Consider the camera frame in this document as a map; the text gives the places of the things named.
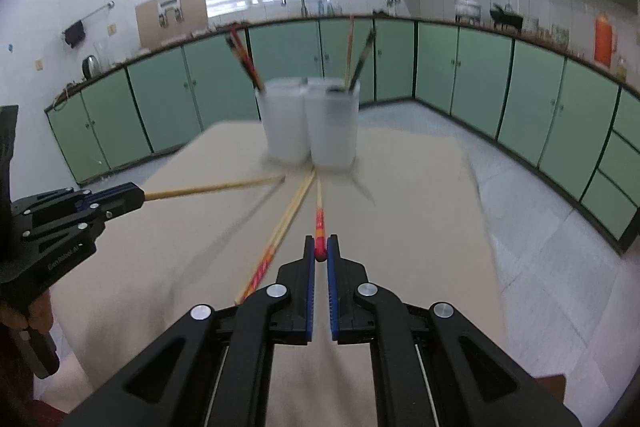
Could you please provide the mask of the person hand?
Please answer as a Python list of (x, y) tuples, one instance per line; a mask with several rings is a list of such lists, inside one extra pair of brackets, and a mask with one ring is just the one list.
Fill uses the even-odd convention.
[(23, 329), (35, 329), (44, 335), (50, 332), (53, 326), (54, 317), (51, 307), (50, 291), (45, 291), (28, 307), (26, 313), (16, 311), (6, 303), (0, 306), (0, 321), (9, 329), (22, 331)]

